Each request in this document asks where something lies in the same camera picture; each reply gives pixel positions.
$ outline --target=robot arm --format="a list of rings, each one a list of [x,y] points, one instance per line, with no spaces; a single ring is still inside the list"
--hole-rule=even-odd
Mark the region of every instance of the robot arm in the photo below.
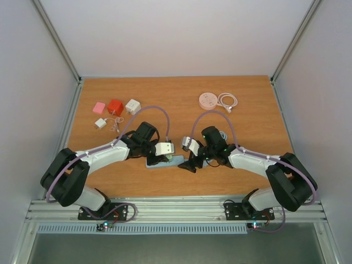
[[[317,184],[311,175],[292,153],[269,156],[248,151],[243,147],[237,149],[234,144],[228,145],[214,126],[204,129],[202,135],[206,146],[194,139],[189,144],[190,138],[183,138],[182,148],[190,150],[191,154],[188,161],[179,165],[180,168],[195,173],[196,167],[202,168],[203,160],[213,159],[220,165],[245,169],[269,180],[271,187],[253,190],[243,199],[242,209],[248,218],[274,206],[283,206],[294,212],[312,195],[309,185],[298,173],[275,160],[285,162],[301,171],[317,190]]]
[[[109,198],[96,189],[85,186],[86,178],[94,171],[111,163],[129,158],[146,157],[147,164],[168,161],[166,155],[174,153],[171,142],[151,140],[157,129],[147,122],[141,123],[136,131],[123,135],[115,144],[114,141],[85,151],[73,152],[69,148],[61,150],[49,169],[41,179],[41,185],[49,190],[53,181],[62,169],[73,159],[78,159],[70,168],[70,173],[64,172],[52,189],[51,195],[62,205],[72,204],[87,207],[98,215],[104,215],[111,207]]]

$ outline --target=pink power adapter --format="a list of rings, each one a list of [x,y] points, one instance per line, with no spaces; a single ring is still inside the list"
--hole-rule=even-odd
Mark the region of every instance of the pink power adapter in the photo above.
[[[96,114],[102,114],[105,109],[105,104],[101,102],[97,102],[93,108],[93,112]]]

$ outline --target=cable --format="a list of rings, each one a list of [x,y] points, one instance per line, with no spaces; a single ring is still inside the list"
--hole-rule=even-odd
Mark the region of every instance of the cable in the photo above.
[[[225,104],[222,100],[224,99],[224,97],[231,97],[233,99],[233,104],[231,105],[228,105],[228,104]],[[219,96],[218,96],[218,103],[217,105],[218,106],[222,106],[223,108],[226,109],[226,111],[228,113],[231,113],[231,109],[234,108],[236,105],[238,104],[238,100],[237,98],[232,94],[232,93],[229,93],[229,92],[223,92],[221,93]]]
[[[169,118],[169,115],[167,114],[167,112],[159,107],[159,106],[147,106],[147,107],[144,107],[142,109],[140,109],[137,113],[135,113],[132,118],[128,121],[127,125],[125,126],[125,128],[123,129],[122,133],[118,136],[118,138],[115,140],[115,142],[113,143],[113,146],[115,146],[117,144],[117,142],[122,138],[122,136],[125,134],[127,128],[129,127],[129,125],[132,123],[132,121],[143,111],[147,110],[147,109],[151,109],[151,108],[155,108],[155,109],[159,109],[160,111],[162,111],[165,116],[166,116],[166,120],[167,120],[167,128],[166,128],[166,141],[169,141],[169,130],[170,130],[170,118]],[[92,150],[89,152],[89,154],[94,154],[96,152],[99,152],[99,151],[103,151],[103,150],[107,150],[111,148],[111,145],[107,145],[107,146],[104,146],[104,147],[99,147],[95,150]],[[51,192],[53,191],[56,183],[60,180],[61,176],[65,173],[65,171],[67,171],[68,168],[72,167],[72,165],[77,162],[78,160],[80,160],[81,158],[84,158],[85,156],[87,156],[87,154],[82,154],[78,157],[75,157],[73,160],[71,160],[60,172],[59,174],[56,176],[55,180],[52,182],[52,184],[50,185],[49,189],[48,189],[48,192],[46,193],[46,196],[45,196],[45,200],[48,202],[48,203],[53,203],[53,202],[57,202],[57,200],[50,200],[50,195],[51,195]]]
[[[270,224],[270,217],[269,217],[269,215],[267,214],[267,212],[262,211],[262,213],[263,213],[263,214],[266,216],[266,218],[267,218],[267,221],[266,221],[266,223],[265,223],[265,226],[267,226],[267,225]]]
[[[201,114],[201,115],[195,120],[195,122],[194,122],[194,124],[193,124],[193,127],[192,127],[192,131],[191,131],[191,135],[190,135],[190,140],[188,141],[188,144],[187,144],[187,148],[189,148],[189,146],[191,145],[191,142],[192,142],[192,139],[193,139],[193,136],[194,136],[194,131],[195,131],[195,128],[196,128],[196,126],[197,126],[198,121],[199,121],[203,116],[205,116],[206,114],[210,114],[210,113],[220,114],[223,118],[225,118],[225,120],[227,121],[227,123],[229,124],[229,126],[230,126],[230,128],[231,128],[232,137],[233,137],[233,140],[234,140],[234,142],[235,142],[236,149],[238,149],[240,152],[246,153],[246,154],[248,154],[248,155],[252,155],[252,156],[254,156],[254,157],[269,159],[269,160],[271,160],[271,161],[280,163],[280,164],[282,164],[283,166],[288,167],[288,168],[290,168],[291,170],[293,170],[294,172],[298,173],[298,175],[300,175],[300,176],[303,178],[303,180],[307,182],[307,184],[308,184],[308,186],[309,186],[309,188],[311,189],[312,194],[313,194],[313,199],[312,199],[310,202],[304,203],[303,205],[312,205],[312,204],[314,204],[314,202],[317,200],[317,192],[316,192],[316,190],[315,190],[313,184],[309,181],[309,179],[307,178],[307,176],[304,175],[304,173],[302,173],[302,172],[301,172],[300,170],[298,170],[297,168],[293,167],[291,164],[288,164],[288,163],[286,163],[286,162],[284,162],[284,161],[281,161],[281,160],[279,160],[279,159],[277,159],[277,158],[273,158],[273,157],[271,157],[271,156],[269,156],[269,155],[264,155],[264,154],[252,152],[252,151],[250,151],[250,150],[243,150],[243,148],[240,147],[240,146],[238,145],[238,143],[237,143],[237,138],[236,138],[235,129],[234,129],[234,127],[233,127],[233,125],[232,125],[230,119],[228,119],[228,117],[227,117],[225,114],[223,114],[223,113],[221,113],[221,112],[219,112],[219,111],[216,111],[216,110],[209,110],[209,111],[204,112],[203,114]]]
[[[225,200],[225,202],[222,204],[224,208],[226,208],[226,207],[225,207],[226,202],[232,202],[232,203],[235,204],[235,202],[234,202],[233,200],[227,199],[227,200]]]
[[[262,233],[276,233],[276,232],[280,231],[284,227],[285,222],[286,222],[285,209],[284,209],[284,207],[281,207],[281,209],[282,209],[282,223],[277,229],[275,229],[275,230],[264,230],[264,229],[260,229],[260,228],[247,228],[247,229],[262,232]]]
[[[108,118],[105,118],[104,121],[108,119],[112,119],[115,122],[114,125],[110,128],[110,131],[120,133],[119,124],[122,123],[125,119],[123,117],[116,117],[116,118],[108,117]]]
[[[115,213],[115,215],[116,215],[116,219],[115,219],[115,221],[112,223],[112,226],[114,226],[114,224],[118,221],[118,219],[119,219],[119,214],[116,212],[116,211],[114,211],[114,213]]]
[[[218,163],[216,166],[213,166],[209,163],[209,161],[206,159],[205,162],[210,166],[210,167],[213,167],[213,168],[217,168],[220,166],[220,164]]]
[[[132,220],[134,220],[134,218],[137,215],[137,206],[134,203],[129,203],[129,202],[125,202],[125,203],[121,203],[120,205],[114,207],[114,209],[110,210],[108,213],[106,213],[103,217],[97,217],[94,214],[92,214],[90,212],[90,210],[86,207],[83,207],[83,209],[88,213],[88,215],[90,215],[92,218],[97,219],[97,220],[103,220],[105,217],[107,217],[108,215],[110,215],[112,212],[116,211],[118,208],[122,207],[122,206],[131,206],[133,208],[133,215],[128,218],[127,220],[123,220],[123,221],[115,221],[114,223],[127,223],[130,222]]]

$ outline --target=wooden table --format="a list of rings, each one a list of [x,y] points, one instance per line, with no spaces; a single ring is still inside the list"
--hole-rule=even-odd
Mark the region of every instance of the wooden table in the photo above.
[[[107,110],[98,115],[92,109],[96,102],[108,104],[115,98],[126,104],[133,98],[141,102],[142,107],[158,105],[167,111],[171,123],[169,137],[175,144],[176,155],[188,158],[189,152],[181,150],[180,142],[183,136],[190,135],[195,119],[204,112],[198,105],[198,97],[203,92],[216,95],[230,92],[237,97],[238,105],[227,116],[235,127],[240,145],[270,155],[292,151],[267,76],[86,79],[68,146],[73,151],[87,150],[113,140],[118,136],[109,130],[113,120],[102,130],[94,127],[98,118],[109,117]],[[232,103],[231,98],[224,102]],[[216,110],[226,112],[222,107]],[[122,130],[131,116],[126,111],[121,116],[125,118],[120,124]],[[154,125],[164,141],[166,118],[161,111],[151,109],[141,113],[129,130],[136,129],[143,121]],[[199,121],[195,138],[201,139],[201,130],[211,125],[224,131],[229,137],[228,143],[233,143],[227,122],[216,114]],[[247,194],[269,185],[264,177],[225,166],[198,169],[195,174],[177,167],[147,169],[145,158],[106,166],[92,173],[87,184],[110,197]]]

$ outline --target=power plug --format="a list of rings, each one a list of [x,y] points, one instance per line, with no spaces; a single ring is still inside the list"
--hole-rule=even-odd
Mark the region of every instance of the power plug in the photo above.
[[[99,118],[94,124],[97,129],[102,129],[103,127],[106,126],[106,121],[102,118]]]
[[[126,104],[126,111],[127,113],[134,115],[141,109],[141,104],[140,102],[131,99],[127,104]]]

